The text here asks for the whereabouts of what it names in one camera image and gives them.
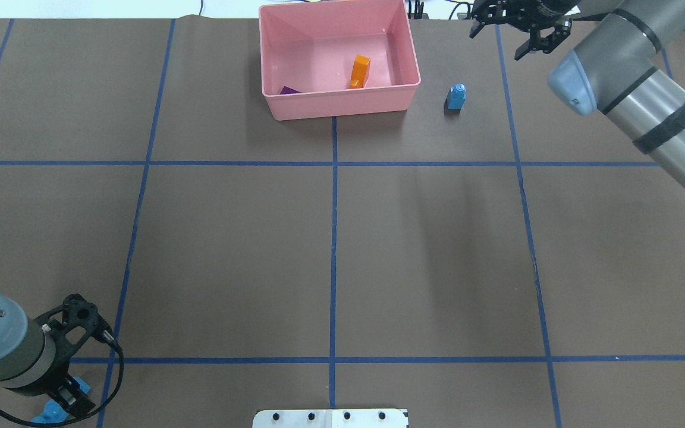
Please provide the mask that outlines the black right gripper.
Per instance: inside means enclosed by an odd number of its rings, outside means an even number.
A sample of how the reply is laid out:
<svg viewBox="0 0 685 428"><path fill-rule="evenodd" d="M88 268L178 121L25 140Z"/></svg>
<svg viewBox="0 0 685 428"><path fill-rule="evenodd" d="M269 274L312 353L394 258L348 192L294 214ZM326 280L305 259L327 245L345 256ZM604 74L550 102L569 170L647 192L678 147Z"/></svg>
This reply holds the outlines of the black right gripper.
<svg viewBox="0 0 685 428"><path fill-rule="evenodd" d="M519 61L531 52L551 54L569 35L572 19L560 19L581 1L473 1L469 17L474 21L469 38L484 27L509 24L529 35L514 53Z"/></svg>

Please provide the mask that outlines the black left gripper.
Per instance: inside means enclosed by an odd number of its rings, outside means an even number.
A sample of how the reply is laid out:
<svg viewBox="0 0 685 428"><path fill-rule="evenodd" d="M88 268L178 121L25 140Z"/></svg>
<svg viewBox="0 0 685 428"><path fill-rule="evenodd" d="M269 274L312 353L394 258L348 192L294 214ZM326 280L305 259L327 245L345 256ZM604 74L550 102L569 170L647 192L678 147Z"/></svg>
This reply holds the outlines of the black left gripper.
<svg viewBox="0 0 685 428"><path fill-rule="evenodd" d="M97 407L88 396L92 388L87 382L72 377L68 368L68 364L50 368L40 379L40 393L59 404L65 419L87 416Z"/></svg>

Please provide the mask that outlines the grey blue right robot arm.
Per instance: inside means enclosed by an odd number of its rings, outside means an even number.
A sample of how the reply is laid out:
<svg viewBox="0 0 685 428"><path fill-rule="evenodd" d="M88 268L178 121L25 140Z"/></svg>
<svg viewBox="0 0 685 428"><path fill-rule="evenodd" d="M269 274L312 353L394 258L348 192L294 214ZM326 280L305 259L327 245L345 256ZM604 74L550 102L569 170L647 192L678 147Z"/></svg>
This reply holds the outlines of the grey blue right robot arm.
<svg viewBox="0 0 685 428"><path fill-rule="evenodd" d="M579 115L599 111L685 188L685 90L653 57L685 32L685 1L619 1L548 76Z"/></svg>

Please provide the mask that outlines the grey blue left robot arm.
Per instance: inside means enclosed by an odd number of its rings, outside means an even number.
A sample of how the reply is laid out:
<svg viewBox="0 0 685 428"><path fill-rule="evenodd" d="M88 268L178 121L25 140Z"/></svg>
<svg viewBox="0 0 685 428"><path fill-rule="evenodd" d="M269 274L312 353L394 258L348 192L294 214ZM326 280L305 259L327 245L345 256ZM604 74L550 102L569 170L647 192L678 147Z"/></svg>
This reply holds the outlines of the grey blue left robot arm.
<svg viewBox="0 0 685 428"><path fill-rule="evenodd" d="M102 341L107 328L97 306L79 294L34 319L0 294L0 387L48 395L70 416L87 416L95 404L69 374L69 364L88 339Z"/></svg>

